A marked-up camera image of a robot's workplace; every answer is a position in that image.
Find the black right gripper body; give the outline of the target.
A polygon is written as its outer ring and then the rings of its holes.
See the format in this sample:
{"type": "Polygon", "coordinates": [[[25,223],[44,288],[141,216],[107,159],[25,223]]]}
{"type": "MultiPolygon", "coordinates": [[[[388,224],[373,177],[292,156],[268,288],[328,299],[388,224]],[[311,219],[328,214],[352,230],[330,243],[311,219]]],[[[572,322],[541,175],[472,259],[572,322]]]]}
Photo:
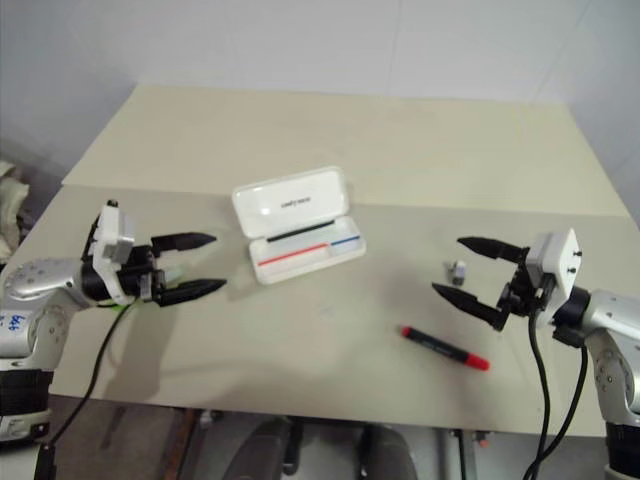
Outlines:
{"type": "Polygon", "coordinates": [[[529,317],[545,310],[548,304],[553,290],[553,275],[544,273],[535,264],[527,265],[528,253],[528,249],[519,249],[514,257],[516,270],[498,299],[498,309],[504,315],[529,317]]]}

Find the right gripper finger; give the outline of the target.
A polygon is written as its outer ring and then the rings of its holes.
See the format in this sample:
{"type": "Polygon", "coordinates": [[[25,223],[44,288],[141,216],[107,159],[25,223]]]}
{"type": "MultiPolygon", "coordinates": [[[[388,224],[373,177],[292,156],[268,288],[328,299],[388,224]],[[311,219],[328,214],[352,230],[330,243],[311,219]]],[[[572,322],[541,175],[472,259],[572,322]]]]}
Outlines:
{"type": "Polygon", "coordinates": [[[432,288],[458,310],[488,323],[494,330],[502,331],[506,316],[500,310],[481,303],[476,296],[448,285],[433,283],[432,288]]]}
{"type": "Polygon", "coordinates": [[[526,257],[526,248],[497,239],[467,236],[458,238],[457,242],[473,252],[491,259],[521,261],[526,257]]]}

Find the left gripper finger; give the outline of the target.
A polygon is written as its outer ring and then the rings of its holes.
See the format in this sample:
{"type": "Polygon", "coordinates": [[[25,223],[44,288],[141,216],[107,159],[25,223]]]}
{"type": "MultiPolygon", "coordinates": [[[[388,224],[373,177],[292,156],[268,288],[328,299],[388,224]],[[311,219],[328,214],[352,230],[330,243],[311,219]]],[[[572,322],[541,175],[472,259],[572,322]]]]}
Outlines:
{"type": "Polygon", "coordinates": [[[155,256],[167,251],[188,251],[217,241],[217,237],[202,232],[184,232],[151,238],[151,248],[155,256]]]}
{"type": "Polygon", "coordinates": [[[167,307],[197,300],[216,292],[227,284],[226,279],[197,279],[165,288],[155,295],[155,303],[167,307]]]}

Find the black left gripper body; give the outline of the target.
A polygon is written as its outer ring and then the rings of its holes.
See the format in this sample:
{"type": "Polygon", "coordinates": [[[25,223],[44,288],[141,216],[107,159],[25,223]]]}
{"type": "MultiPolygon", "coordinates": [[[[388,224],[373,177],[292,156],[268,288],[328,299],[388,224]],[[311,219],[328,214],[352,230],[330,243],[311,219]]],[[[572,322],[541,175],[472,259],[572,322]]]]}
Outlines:
{"type": "Polygon", "coordinates": [[[165,273],[157,265],[160,252],[153,245],[135,246],[118,272],[127,296],[143,302],[161,302],[166,289],[165,273]]]}

